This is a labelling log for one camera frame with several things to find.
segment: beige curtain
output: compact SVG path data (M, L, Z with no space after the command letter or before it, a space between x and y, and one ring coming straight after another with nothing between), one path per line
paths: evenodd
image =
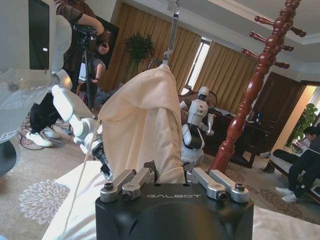
M129 55L125 51L125 39L136 32L141 35L151 34L154 44L153 58L159 60L163 59L164 52L169 44L171 22L162 20L130 5L122 4L121 14L119 14L116 25L119 27L119 33L115 48L109 68L105 71L100 81L100 87L104 91L116 88L125 77L129 63ZM184 87L200 42L201 36L182 27L178 28L174 51L169 62L177 82L178 92ZM139 73L147 69L150 60L146 59L140 63Z
M217 107L236 113L257 61L212 42L194 91L207 86L218 99Z

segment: camera operator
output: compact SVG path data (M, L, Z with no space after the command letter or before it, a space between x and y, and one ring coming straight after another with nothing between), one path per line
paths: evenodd
M65 17L70 24L87 25L94 28L98 35L97 51L105 55L109 51L109 35L104 32L104 26L96 19L95 13L85 3L85 0L54 0L56 5L56 14ZM65 54L68 56L72 53L72 56L65 61L63 69L67 71L69 76L72 78L76 68L76 59L79 54L78 45L79 35L72 34L71 47ZM93 60L93 66L96 71L95 79L92 82L97 84L101 78L104 70L106 69L105 64L98 58ZM40 147L51 147L53 143L49 139L45 139L40 132L44 130L44 134L48 138L58 139L61 135L51 128L59 118L53 104L53 96L49 92L40 104L34 104L30 111L30 127L31 131L26 134L26 138L34 142Z

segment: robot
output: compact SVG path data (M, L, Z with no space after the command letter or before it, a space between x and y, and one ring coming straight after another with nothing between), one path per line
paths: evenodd
M62 69L64 53L72 39L70 24L56 15L53 0L12 0L5 5L0 21L10 24L1 29L6 34L0 37L0 53L7 56L0 65L0 176L19 161L15 135L26 115L51 91L55 108L72 126L73 141L85 154L91 149L90 154L102 162L101 172L109 179L112 175L104 153L102 129L97 130L91 111L71 92L71 79Z
M102 173L111 179L102 130L87 106L70 91L70 77L62 69L71 26L56 16L54 1L6 1L0 22L5 33L0 35L4 58L0 62L0 176L17 164L20 151L15 134L33 103L41 102L51 89L54 106L72 126L73 141L84 153L99 159ZM202 158L204 147L199 128L213 134L211 113L208 126L201 124L208 112L207 95L208 89L201 88L183 127L184 145L196 153L196 159ZM185 184L153 184L155 174L144 167L139 172L125 170L107 182L95 203L97 239L164 239L163 234L168 240L252 238L254 204L243 185L220 172L200 168L190 169L186 179Z
M209 94L209 89L203 86L199 89L198 99L190 101L185 100L180 103L180 108L189 108L189 117L187 124L182 126L182 153L181 160L184 163L190 163L194 166L201 164L204 158L203 148L205 147L205 141L201 135L200 129L203 130L207 136L213 136L215 132L212 130L214 124L214 113L209 110L206 97ZM202 120L208 116L207 123L205 125Z

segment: wooden door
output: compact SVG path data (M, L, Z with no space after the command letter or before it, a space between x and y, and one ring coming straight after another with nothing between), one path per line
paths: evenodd
M253 120L261 113L261 127L271 134L265 149L270 151L306 86L271 72L253 108Z

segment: wooden coat rack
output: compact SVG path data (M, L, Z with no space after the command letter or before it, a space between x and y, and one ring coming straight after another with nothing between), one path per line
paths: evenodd
M249 80L241 103L238 106L236 117L230 123L226 139L219 147L219 151L211 164L210 169L218 169L225 172L228 162L235 153L235 142L242 135L246 125L246 116L252 110L252 104L261 91L264 83L265 75L269 72L270 67L275 65L280 68L289 68L290 65L284 62L277 62L276 55L283 49L291 52L294 47L284 45L285 36L288 31L294 32L300 37L304 37L306 32L293 27L293 18L296 15L296 9L299 7L301 0L286 0L285 8L280 11L280 16L271 21L262 16L256 16L256 22L273 26L272 34L268 38L264 38L260 34L250 32L249 36L265 43L265 48L260 55L243 48L242 53L257 60L255 73Z

